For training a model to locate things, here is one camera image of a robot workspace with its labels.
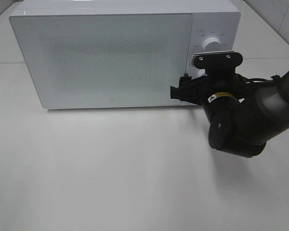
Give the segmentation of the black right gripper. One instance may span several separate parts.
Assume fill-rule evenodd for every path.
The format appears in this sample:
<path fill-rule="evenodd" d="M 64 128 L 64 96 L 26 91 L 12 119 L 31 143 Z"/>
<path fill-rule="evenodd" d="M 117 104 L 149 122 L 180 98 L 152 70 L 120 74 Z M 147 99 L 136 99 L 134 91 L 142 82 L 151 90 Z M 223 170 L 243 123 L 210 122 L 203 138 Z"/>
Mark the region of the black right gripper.
<path fill-rule="evenodd" d="M 205 75 L 192 79 L 184 74 L 179 86 L 170 86 L 170 98 L 203 107 L 207 116 L 231 116 L 242 98 L 246 78 L 235 68 L 205 69 Z"/>

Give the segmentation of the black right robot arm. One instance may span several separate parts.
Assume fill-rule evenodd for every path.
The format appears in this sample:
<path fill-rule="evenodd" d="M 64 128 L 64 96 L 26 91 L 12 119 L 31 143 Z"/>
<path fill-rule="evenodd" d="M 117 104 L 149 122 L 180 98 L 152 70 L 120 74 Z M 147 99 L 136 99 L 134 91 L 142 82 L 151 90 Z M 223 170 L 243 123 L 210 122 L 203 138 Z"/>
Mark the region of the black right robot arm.
<path fill-rule="evenodd" d="M 251 158 L 266 143 L 289 129 L 289 71 L 271 79 L 245 78 L 227 69 L 208 69 L 206 75 L 180 78 L 171 98 L 203 107 L 210 127 L 212 149 Z"/>

